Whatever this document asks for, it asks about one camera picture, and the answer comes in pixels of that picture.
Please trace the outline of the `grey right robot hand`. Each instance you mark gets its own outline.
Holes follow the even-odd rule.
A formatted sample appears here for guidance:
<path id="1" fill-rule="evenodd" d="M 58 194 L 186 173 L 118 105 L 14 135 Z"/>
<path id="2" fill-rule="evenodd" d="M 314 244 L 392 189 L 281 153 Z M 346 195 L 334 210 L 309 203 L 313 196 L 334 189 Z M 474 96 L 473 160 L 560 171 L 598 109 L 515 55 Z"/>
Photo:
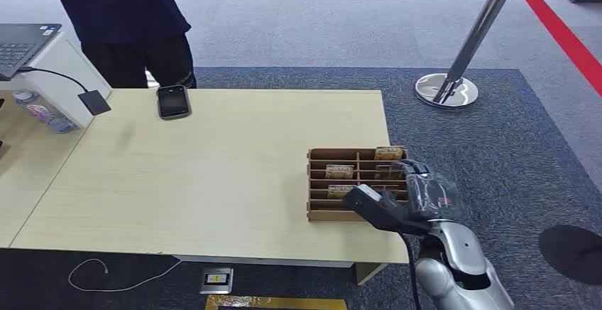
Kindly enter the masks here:
<path id="1" fill-rule="evenodd" d="M 411 221 L 453 219 L 458 204 L 455 183 L 423 162 L 406 159 L 394 165 L 405 175 L 407 213 Z"/>

